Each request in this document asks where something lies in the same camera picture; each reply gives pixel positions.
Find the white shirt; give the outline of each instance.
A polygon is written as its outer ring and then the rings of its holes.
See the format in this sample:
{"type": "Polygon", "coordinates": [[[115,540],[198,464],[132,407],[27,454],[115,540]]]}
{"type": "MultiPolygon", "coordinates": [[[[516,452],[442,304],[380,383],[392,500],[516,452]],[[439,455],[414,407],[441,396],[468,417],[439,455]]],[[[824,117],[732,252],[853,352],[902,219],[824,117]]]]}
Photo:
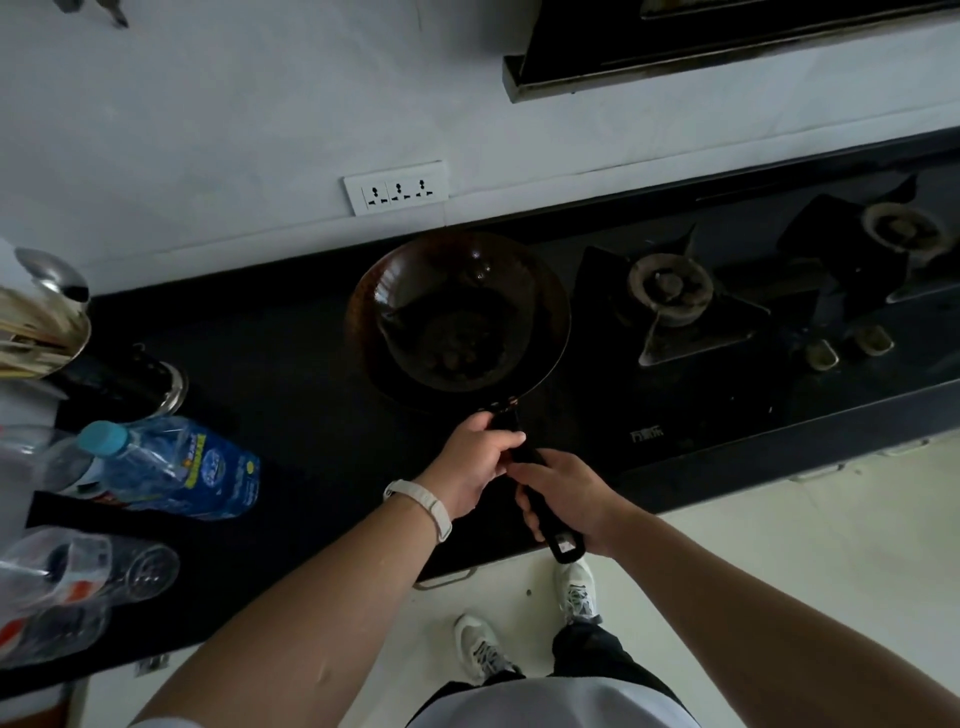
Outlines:
{"type": "MultiPolygon", "coordinates": [[[[410,728],[699,728],[662,692],[607,677],[514,680],[443,697],[410,728]]],[[[202,728],[153,718],[133,728],[202,728]]]]}

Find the black pants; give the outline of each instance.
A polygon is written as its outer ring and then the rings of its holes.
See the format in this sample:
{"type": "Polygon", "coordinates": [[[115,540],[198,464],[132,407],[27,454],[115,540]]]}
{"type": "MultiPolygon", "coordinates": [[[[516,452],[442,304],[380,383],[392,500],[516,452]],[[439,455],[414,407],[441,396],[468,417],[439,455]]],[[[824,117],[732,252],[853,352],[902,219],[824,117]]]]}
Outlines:
{"type": "MultiPolygon", "coordinates": [[[[620,640],[596,624],[574,622],[560,630],[553,639],[553,660],[553,672],[550,673],[550,677],[611,677],[662,692],[683,706],[680,698],[667,688],[659,677],[634,662],[620,644],[620,640]]],[[[524,676],[519,672],[504,670],[487,678],[483,686],[449,682],[423,704],[423,707],[417,711],[417,716],[440,698],[456,692],[471,691],[478,687],[486,688],[490,685],[523,679],[524,676]]]]}

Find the range hood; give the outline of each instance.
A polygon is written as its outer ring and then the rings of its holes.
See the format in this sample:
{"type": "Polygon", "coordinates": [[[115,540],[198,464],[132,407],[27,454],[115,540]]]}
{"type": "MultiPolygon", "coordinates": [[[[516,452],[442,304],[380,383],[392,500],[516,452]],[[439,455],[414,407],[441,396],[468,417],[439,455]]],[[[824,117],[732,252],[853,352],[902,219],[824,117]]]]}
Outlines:
{"type": "Polygon", "coordinates": [[[543,0],[526,54],[503,60],[503,81],[525,101],[958,13],[960,0],[543,0]]]}

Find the kitchen counter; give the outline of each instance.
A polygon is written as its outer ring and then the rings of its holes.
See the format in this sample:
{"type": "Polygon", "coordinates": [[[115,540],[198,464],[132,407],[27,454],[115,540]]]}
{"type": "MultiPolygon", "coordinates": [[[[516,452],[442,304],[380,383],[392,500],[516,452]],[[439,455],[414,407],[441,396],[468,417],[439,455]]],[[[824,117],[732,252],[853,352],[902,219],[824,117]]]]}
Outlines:
{"type": "MultiPolygon", "coordinates": [[[[669,238],[705,219],[727,220],[727,235],[743,234],[744,227],[753,236],[777,235],[814,186],[882,190],[905,171],[938,165],[957,174],[951,165],[958,150],[960,130],[952,130],[473,227],[534,246],[569,290],[583,249],[598,240],[603,245],[625,235],[669,238]],[[777,213],[751,217],[751,206],[760,203],[777,213]]],[[[354,284],[401,242],[95,302],[98,335],[141,341],[153,356],[190,375],[182,414],[264,458],[261,496],[241,518],[206,523],[37,494],[30,525],[59,523],[162,541],[180,554],[182,571],[165,595],[115,610],[108,633],[85,653],[4,674],[0,697],[207,639],[251,599],[370,513],[388,482],[413,477],[429,463],[456,420],[410,412],[385,400],[366,381],[343,336],[354,284]]],[[[573,395],[576,376],[564,360],[522,399],[520,418],[530,442],[580,454],[620,493],[654,512],[960,426],[960,382],[951,381],[623,471],[604,460],[591,438],[591,422],[573,395]]],[[[65,405],[59,424],[77,428],[84,419],[86,413],[65,405]]],[[[473,513],[457,521],[421,578],[535,547],[513,504],[512,487],[501,479],[488,487],[473,513]]]]}

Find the blue bottle cap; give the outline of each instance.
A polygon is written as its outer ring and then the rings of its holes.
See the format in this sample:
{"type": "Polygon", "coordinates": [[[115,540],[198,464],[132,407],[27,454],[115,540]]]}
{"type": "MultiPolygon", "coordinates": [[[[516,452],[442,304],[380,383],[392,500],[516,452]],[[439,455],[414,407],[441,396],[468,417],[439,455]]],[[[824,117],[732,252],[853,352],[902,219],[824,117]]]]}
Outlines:
{"type": "Polygon", "coordinates": [[[126,446],[129,438],[130,432],[123,425],[100,420],[80,431],[77,445],[91,455],[111,457],[126,446]]]}

